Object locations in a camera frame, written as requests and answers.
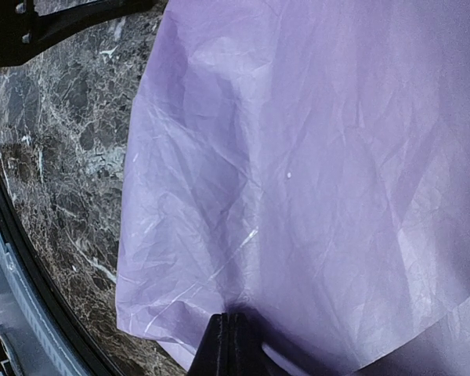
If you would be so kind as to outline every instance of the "black mount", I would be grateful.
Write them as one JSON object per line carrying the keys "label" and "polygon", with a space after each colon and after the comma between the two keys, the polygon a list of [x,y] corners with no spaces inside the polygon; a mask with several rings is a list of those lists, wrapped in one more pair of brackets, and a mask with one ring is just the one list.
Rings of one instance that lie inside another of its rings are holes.
{"label": "black mount", "polygon": [[0,67],[15,67],[102,22],[150,10],[157,0],[98,0],[39,16],[34,0],[0,0]]}
{"label": "black mount", "polygon": [[186,376],[269,376],[261,344],[243,313],[213,315]]}

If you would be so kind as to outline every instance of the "white speck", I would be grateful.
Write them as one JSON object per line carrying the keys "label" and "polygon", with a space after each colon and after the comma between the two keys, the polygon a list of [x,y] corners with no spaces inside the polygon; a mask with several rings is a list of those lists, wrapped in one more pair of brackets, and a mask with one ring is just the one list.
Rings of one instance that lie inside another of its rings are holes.
{"label": "white speck", "polygon": [[117,26],[115,27],[115,32],[113,33],[113,37],[115,41],[118,41],[122,35],[122,28],[125,25],[125,17],[122,17],[120,19],[120,22],[117,23]]}
{"label": "white speck", "polygon": [[113,52],[115,52],[115,49],[117,49],[118,46],[115,46],[114,49],[107,49],[105,51],[101,51],[99,54],[100,55],[108,55],[108,57],[111,59]]}
{"label": "white speck", "polygon": [[26,143],[28,146],[31,145],[31,136],[25,135],[21,138],[21,142]]}
{"label": "white speck", "polygon": [[38,151],[38,172],[40,172],[40,181],[44,183],[44,157],[42,150]]}

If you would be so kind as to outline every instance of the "lavender fabric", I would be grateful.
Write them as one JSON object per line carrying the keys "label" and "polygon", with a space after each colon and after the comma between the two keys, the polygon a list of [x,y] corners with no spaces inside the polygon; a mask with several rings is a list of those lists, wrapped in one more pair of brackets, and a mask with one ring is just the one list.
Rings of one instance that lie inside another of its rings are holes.
{"label": "lavender fabric", "polygon": [[346,374],[470,296],[470,0],[171,0],[132,109],[117,325],[243,311]]}

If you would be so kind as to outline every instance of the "marble countertop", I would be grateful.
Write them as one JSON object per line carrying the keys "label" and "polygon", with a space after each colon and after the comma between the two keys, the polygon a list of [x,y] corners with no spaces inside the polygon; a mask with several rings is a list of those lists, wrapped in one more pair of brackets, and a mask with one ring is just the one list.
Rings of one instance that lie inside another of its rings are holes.
{"label": "marble countertop", "polygon": [[[50,13],[74,2],[38,0]],[[0,70],[0,161],[14,206],[70,307],[131,375],[184,371],[116,328],[114,291],[128,124],[165,1]]]}

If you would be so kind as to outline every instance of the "purple plastic sheet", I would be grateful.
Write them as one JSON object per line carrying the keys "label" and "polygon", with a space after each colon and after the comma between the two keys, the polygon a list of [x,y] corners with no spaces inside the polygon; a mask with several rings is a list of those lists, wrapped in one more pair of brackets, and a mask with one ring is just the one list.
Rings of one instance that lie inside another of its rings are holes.
{"label": "purple plastic sheet", "polygon": [[355,373],[380,374],[470,376],[470,298],[414,340]]}
{"label": "purple plastic sheet", "polygon": [[468,297],[470,0],[169,2],[132,110],[120,329],[188,368],[238,310],[292,374],[346,374]]}

